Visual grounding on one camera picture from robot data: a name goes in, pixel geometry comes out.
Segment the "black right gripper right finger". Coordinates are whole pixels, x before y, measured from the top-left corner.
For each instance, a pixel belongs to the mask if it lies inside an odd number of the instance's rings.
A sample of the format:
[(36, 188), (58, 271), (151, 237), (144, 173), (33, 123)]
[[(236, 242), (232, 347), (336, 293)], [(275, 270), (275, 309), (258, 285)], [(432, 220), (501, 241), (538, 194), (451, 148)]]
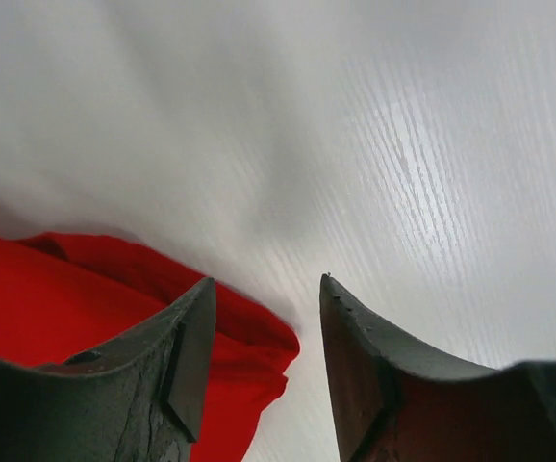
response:
[(556, 461), (556, 361), (494, 370), (433, 347), (320, 280), (343, 461)]

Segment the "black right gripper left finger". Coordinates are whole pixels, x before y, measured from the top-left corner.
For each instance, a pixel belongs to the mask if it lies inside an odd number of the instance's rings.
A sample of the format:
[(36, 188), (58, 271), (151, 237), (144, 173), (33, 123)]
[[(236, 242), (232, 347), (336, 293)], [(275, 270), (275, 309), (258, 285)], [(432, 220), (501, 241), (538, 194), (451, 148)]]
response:
[(0, 360), (0, 461), (186, 461), (215, 337), (215, 282), (61, 364)]

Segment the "red printed t shirt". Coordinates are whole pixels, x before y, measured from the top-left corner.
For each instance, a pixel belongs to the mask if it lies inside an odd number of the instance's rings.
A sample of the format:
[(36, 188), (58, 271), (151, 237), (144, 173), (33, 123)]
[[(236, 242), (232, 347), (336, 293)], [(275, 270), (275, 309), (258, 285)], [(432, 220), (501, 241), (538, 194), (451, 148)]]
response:
[[(0, 358), (60, 363), (164, 309), (200, 274), (115, 237), (0, 238)], [(262, 412), (283, 395), (300, 347), (263, 305), (216, 288), (215, 342), (195, 461), (240, 461)]]

